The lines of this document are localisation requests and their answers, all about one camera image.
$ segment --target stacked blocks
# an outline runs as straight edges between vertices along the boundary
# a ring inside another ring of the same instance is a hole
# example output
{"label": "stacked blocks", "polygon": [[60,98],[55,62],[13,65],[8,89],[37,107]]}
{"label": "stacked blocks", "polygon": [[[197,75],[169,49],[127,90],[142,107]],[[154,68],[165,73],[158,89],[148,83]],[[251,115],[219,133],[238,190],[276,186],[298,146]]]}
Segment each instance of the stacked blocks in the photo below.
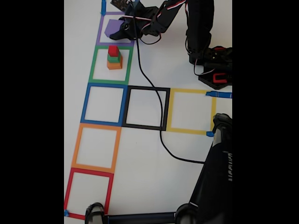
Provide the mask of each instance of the stacked blocks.
{"label": "stacked blocks", "polygon": [[108,48],[107,67],[112,69],[122,69],[122,55],[117,46],[110,45]]}

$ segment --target purple block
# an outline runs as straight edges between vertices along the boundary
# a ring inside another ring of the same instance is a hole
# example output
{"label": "purple block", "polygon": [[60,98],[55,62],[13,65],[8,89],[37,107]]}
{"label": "purple block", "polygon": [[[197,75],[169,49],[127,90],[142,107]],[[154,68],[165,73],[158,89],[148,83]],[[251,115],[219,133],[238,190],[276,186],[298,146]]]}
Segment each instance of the purple block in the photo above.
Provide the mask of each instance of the purple block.
{"label": "purple block", "polygon": [[106,36],[110,37],[111,34],[115,34],[119,31],[122,23],[123,20],[109,20],[105,30]]}

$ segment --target orange square outline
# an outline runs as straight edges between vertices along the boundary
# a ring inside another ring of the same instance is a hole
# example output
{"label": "orange square outline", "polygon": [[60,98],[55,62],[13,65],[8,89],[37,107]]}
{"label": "orange square outline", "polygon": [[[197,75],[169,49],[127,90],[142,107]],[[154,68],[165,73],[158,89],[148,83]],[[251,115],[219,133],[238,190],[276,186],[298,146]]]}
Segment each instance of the orange square outline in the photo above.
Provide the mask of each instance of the orange square outline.
{"label": "orange square outline", "polygon": [[[116,138],[115,138],[111,168],[97,167],[97,166],[84,165],[84,164],[78,164],[77,163],[77,157],[78,157],[79,146],[80,146],[80,142],[81,142],[81,136],[82,136],[83,128],[85,128],[85,127],[86,128],[97,128],[97,129],[106,129],[106,130],[115,130],[116,131]],[[116,159],[117,159],[117,154],[118,154],[118,147],[119,147],[119,143],[120,143],[120,136],[121,136],[121,127],[80,123],[79,130],[78,130],[78,135],[77,135],[77,140],[76,140],[75,151],[74,151],[73,159],[72,159],[72,162],[71,162],[71,167],[72,168],[79,168],[79,169],[101,171],[101,172],[114,174]]]}

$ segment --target green block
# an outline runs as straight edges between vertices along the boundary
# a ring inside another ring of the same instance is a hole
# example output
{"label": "green block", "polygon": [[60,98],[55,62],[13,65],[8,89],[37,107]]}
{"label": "green block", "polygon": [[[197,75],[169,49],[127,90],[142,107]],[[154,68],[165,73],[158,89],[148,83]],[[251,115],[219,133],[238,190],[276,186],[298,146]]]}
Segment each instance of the green block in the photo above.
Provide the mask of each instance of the green block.
{"label": "green block", "polygon": [[111,57],[109,54],[108,54],[108,61],[110,63],[119,63],[121,61],[121,53],[119,52],[118,53],[118,57]]}

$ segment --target purple square outline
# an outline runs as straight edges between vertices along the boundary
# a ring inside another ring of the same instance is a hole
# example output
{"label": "purple square outline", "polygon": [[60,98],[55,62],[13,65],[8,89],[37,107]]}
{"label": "purple square outline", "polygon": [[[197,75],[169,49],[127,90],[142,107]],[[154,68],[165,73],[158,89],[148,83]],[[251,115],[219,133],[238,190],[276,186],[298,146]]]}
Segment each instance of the purple square outline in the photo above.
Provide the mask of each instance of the purple square outline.
{"label": "purple square outline", "polygon": [[[106,15],[123,15],[123,12],[106,12]],[[103,28],[103,22],[104,22],[104,15],[101,16],[100,20],[100,28],[98,32],[98,37],[97,37],[97,42],[96,45],[101,45],[101,46],[107,46],[107,45],[116,45],[116,46],[129,46],[133,47],[134,46],[134,41],[131,41],[131,43],[103,43],[100,42],[100,36]]]}

